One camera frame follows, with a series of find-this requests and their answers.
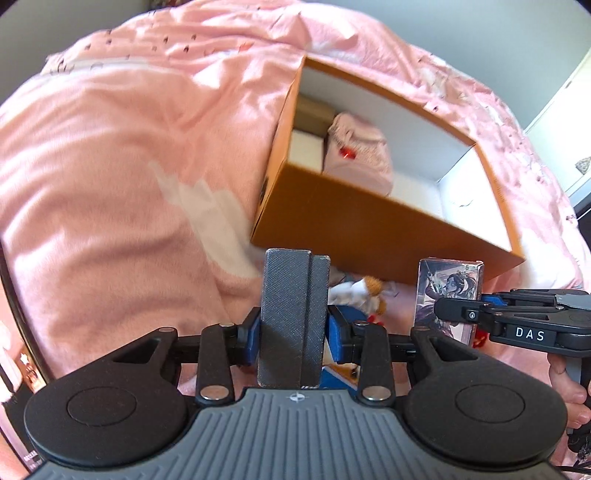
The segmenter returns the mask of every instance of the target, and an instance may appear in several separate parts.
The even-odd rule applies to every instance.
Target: pink fabric item
[[[490,89],[353,11],[194,1],[80,40],[0,107],[2,240],[56,375],[162,325],[190,335],[239,322],[259,302],[262,257],[249,231],[306,52],[478,140],[528,259],[487,291],[591,288],[568,198]],[[392,330],[409,327],[409,295],[390,299]],[[495,348],[548,381],[542,355]]]
[[[349,112],[339,113],[329,128],[323,173],[388,195],[394,177],[384,134]]]

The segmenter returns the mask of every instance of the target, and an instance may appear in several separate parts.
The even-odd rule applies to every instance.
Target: handheld device
[[[482,295],[480,301],[443,298],[435,315],[445,321],[476,323],[492,342],[567,357],[569,376],[585,389],[591,380],[591,296],[582,290],[511,290]],[[591,397],[585,405],[591,407]],[[591,422],[569,432],[569,448],[586,459]]]
[[[271,250],[241,325],[164,326],[50,382],[25,411],[46,459],[30,478],[562,478],[547,461],[567,418],[554,390],[436,330],[389,335],[327,307],[328,265]],[[325,338],[335,361],[361,366],[354,396],[318,388]],[[408,365],[405,397],[392,362]],[[186,363],[191,396],[177,389]],[[235,398],[232,365],[256,367],[260,386]]]

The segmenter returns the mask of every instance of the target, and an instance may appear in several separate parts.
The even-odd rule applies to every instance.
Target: logo emblem
[[[305,400],[306,399],[306,396],[304,394],[300,393],[300,392],[297,392],[297,393],[292,393],[289,396],[289,399],[291,401],[294,401],[295,403],[299,403],[299,402]]]

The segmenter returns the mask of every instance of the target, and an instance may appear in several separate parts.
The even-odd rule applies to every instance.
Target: round black pad
[[[148,365],[97,361],[36,393],[25,426],[42,457],[108,468],[168,447],[186,415],[181,393]]]
[[[550,387],[483,354],[433,366],[404,405],[407,425],[429,449],[478,468],[527,465],[554,450],[566,408]]]
[[[127,390],[95,387],[83,390],[68,402],[68,413],[77,422],[90,427],[106,427],[124,421],[137,402]]]
[[[525,409],[521,395],[500,385],[471,385],[456,395],[456,407],[472,420],[504,423],[516,419]]]

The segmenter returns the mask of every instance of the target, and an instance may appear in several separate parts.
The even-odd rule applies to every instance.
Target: anime character card
[[[435,328],[445,335],[471,345],[476,325],[444,322],[433,312],[435,301],[442,297],[477,300],[483,279],[483,262],[461,262],[424,258],[418,265],[417,308],[414,324]]]

